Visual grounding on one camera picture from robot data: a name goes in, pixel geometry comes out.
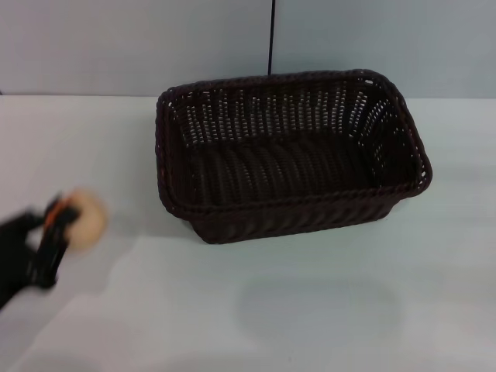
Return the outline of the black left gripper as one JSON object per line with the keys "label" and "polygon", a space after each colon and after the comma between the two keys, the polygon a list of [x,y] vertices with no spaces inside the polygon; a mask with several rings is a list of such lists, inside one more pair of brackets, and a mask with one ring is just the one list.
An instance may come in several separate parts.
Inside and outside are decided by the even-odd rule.
{"label": "black left gripper", "polygon": [[[1,308],[33,284],[31,275],[35,255],[34,284],[51,289],[57,283],[58,267],[69,245],[64,229],[81,216],[75,198],[75,193],[56,196],[46,207],[44,221],[41,214],[27,211],[1,222]],[[27,237],[42,224],[46,231],[35,253],[27,243]]]}

